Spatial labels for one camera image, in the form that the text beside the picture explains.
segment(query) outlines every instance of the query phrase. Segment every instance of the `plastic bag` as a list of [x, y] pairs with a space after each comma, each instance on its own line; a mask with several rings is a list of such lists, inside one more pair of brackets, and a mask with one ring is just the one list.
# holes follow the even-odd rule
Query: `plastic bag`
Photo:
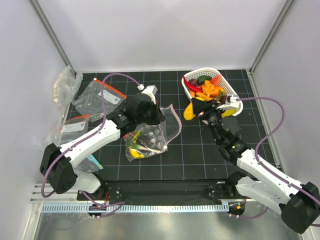
[[81, 72], [73, 76], [68, 65], [53, 84], [53, 101], [62, 107], [67, 107], [78, 92], [84, 75]]
[[181, 121], [173, 105], [160, 108], [165, 121], [158, 125], [139, 125], [135, 131], [123, 137], [125, 155], [129, 162], [145, 159], [168, 150], [168, 144], [181, 132]]
[[[53, 142], [60, 146], [76, 140], [86, 134], [89, 129], [90, 115], [77, 116], [65, 122], [65, 124], [57, 131]], [[84, 173], [93, 173], [103, 169], [93, 155], [89, 155], [74, 168], [74, 170]]]
[[[90, 115], [90, 122], [95, 122], [103, 117], [101, 103], [101, 84], [98, 79], [92, 80], [77, 100], [72, 102], [81, 115]], [[103, 98], [106, 114], [116, 109], [127, 96], [108, 84], [104, 84]]]
[[66, 121], [58, 132], [59, 145], [69, 143], [86, 134], [89, 129], [89, 117], [90, 115], [77, 116]]

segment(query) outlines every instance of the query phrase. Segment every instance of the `white cable tray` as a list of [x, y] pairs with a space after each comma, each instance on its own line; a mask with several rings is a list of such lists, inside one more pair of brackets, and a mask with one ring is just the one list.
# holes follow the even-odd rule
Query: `white cable tray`
[[[107, 210], [90, 210], [92, 203], [44, 203], [41, 213], [108, 213], [118, 206], [108, 207]], [[200, 206], [135, 206], [124, 205], [117, 213], [199, 213], [199, 212], [228, 212], [228, 202], [217, 205]]]

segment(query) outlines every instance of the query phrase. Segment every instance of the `purple tube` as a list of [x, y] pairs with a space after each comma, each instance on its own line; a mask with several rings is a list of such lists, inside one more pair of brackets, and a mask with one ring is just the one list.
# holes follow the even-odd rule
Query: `purple tube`
[[[264, 96], [255, 96], [255, 97], [246, 97], [246, 98], [238, 98], [238, 101], [251, 101], [251, 100], [269, 100], [272, 101], [276, 104], [278, 104], [281, 108], [282, 111], [282, 117], [280, 120], [280, 123], [276, 126], [276, 128], [274, 130], [272, 130], [269, 134], [267, 134], [265, 137], [263, 137], [258, 144], [255, 147], [255, 159], [261, 164], [261, 166], [267, 170], [269, 173], [271, 173], [273, 176], [275, 176], [276, 178], [280, 179], [281, 181], [283, 181], [285, 184], [297, 189], [298, 191], [301, 191], [302, 193], [304, 193], [305, 195], [307, 195], [309, 198], [311, 198], [313, 201], [315, 201], [316, 204], [318, 204], [320, 206], [320, 201], [318, 199], [316, 199], [314, 196], [312, 196], [310, 193], [308, 193], [307, 191], [305, 191], [304, 189], [302, 189], [300, 186], [297, 186], [293, 183], [290, 183], [288, 180], [286, 180], [285, 178], [281, 177], [280, 175], [278, 175], [277, 173], [275, 173], [274, 171], [272, 171], [270, 168], [268, 168], [266, 165], [264, 165], [261, 161], [259, 161], [259, 157], [258, 157], [258, 150], [260, 145], [266, 140], [268, 139], [272, 134], [274, 134], [280, 127], [281, 125], [284, 123], [285, 121], [285, 117], [286, 117], [286, 111], [285, 111], [285, 107], [282, 105], [281, 102], [279, 102], [278, 100], [271, 98], [271, 97], [264, 97]], [[254, 218], [258, 218], [261, 217], [263, 214], [260, 214], [256, 217], [251, 217], [251, 219]], [[320, 227], [320, 224], [311, 224], [311, 226], [313, 227]]]
[[[48, 167], [47, 171], [45, 172], [44, 174], [44, 180], [42, 182], [42, 185], [41, 185], [41, 195], [43, 198], [48, 198], [50, 197], [52, 194], [54, 194], [54, 190], [52, 192], [50, 192], [48, 195], [45, 194], [45, 185], [46, 185], [46, 182], [48, 180], [48, 176], [49, 176], [49, 173], [50, 171], [52, 170], [52, 168], [54, 167], [54, 165], [66, 154], [68, 153], [69, 151], [71, 151], [73, 148], [75, 148], [77, 145], [83, 143], [84, 141], [88, 140], [89, 138], [93, 137], [94, 135], [96, 135], [97, 133], [99, 133], [101, 131], [101, 129], [104, 127], [105, 125], [105, 122], [106, 122], [106, 115], [107, 115], [107, 112], [106, 112], [106, 106], [105, 106], [105, 101], [104, 101], [104, 85], [105, 85], [105, 82], [108, 78], [110, 78], [111, 76], [114, 76], [114, 75], [120, 75], [120, 76], [124, 76], [124, 77], [127, 77], [128, 79], [132, 80], [134, 83], [136, 83], [138, 86], [140, 85], [140, 83], [138, 81], [136, 81], [134, 78], [132, 78], [131, 76], [128, 76], [126, 74], [123, 74], [123, 73], [111, 73], [109, 75], [107, 75], [103, 81], [102, 81], [102, 84], [101, 84], [101, 102], [102, 102], [102, 109], [103, 109], [103, 120], [102, 120], [102, 124], [101, 126], [99, 127], [99, 129], [93, 133], [91, 133], [90, 135], [84, 137], [83, 139], [77, 141], [75, 144], [73, 144], [70, 148], [66, 149], [64, 152], [62, 152], [51, 164], [50, 166]], [[125, 203], [122, 201], [122, 202], [118, 202], [118, 203], [115, 203], [115, 204], [110, 204], [110, 205], [104, 205], [104, 204], [99, 204], [95, 201], [93, 201], [84, 191], [82, 192], [84, 196], [86, 196], [88, 198], [88, 200], [92, 201], [93, 203], [97, 204], [97, 205], [100, 205], [100, 206], [104, 206], [104, 207], [111, 207], [111, 206], [117, 206], [117, 205], [120, 205], [120, 207], [122, 207]], [[115, 213], [120, 207], [118, 207], [116, 210], [112, 211], [112, 212], [109, 212], [105, 215], [102, 215], [100, 216], [101, 218], [103, 217], [107, 217], [113, 213]]]

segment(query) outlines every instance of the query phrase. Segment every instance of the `toy fruit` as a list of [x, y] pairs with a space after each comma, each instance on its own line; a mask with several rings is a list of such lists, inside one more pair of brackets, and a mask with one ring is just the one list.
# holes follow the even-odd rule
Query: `toy fruit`
[[235, 114], [236, 113], [236, 109], [235, 108], [233, 108], [233, 109], [227, 109], [227, 110], [225, 110], [225, 112], [224, 113], [222, 113], [221, 114], [221, 116], [224, 118], [224, 117], [229, 117], [229, 116], [231, 116], [232, 114]]
[[189, 93], [191, 95], [192, 98], [195, 98], [196, 97], [196, 93], [192, 90], [189, 90]]
[[[196, 99], [203, 101], [203, 99], [198, 96], [196, 97]], [[183, 117], [185, 120], [190, 121], [194, 119], [195, 116], [196, 115], [194, 115], [194, 108], [193, 108], [192, 102], [190, 102], [190, 104], [186, 107], [186, 109], [183, 112]]]
[[187, 86], [188, 89], [194, 91], [195, 93], [196, 93], [196, 92], [201, 92], [201, 93], [202, 93], [202, 89], [197, 88], [196, 86], [191, 85], [191, 84], [187, 81], [187, 79], [186, 79], [185, 76], [183, 76], [183, 82], [184, 82], [184, 84]]
[[192, 85], [192, 86], [198, 86], [198, 81], [197, 81], [197, 79], [191, 79], [191, 80], [189, 80], [189, 83]]
[[197, 78], [198, 85], [204, 84], [205, 80], [211, 80], [211, 79], [212, 79], [212, 77], [208, 76], [208, 75], [200, 76], [200, 77]]
[[212, 78], [212, 79], [210, 80], [210, 83], [212, 83], [212, 84], [215, 85], [215, 86], [218, 86], [219, 83], [221, 82], [221, 79], [222, 79], [222, 75], [219, 74], [218, 76]]
[[196, 96], [203, 98], [205, 101], [210, 101], [212, 99], [211, 95], [214, 94], [215, 85], [213, 85], [209, 80], [204, 81], [202, 86], [202, 92], [196, 92]]

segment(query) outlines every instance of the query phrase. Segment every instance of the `red chili pepper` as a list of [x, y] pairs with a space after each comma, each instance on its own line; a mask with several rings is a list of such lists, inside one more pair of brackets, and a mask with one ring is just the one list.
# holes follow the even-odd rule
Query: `red chili pepper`
[[185, 76], [183, 76], [183, 81], [184, 81], [184, 84], [185, 84], [190, 90], [194, 91], [195, 93], [198, 93], [198, 92], [202, 93], [202, 89], [201, 89], [201, 88], [198, 88], [198, 87], [196, 87], [196, 86], [191, 85], [191, 84], [187, 81], [187, 79], [185, 78]]

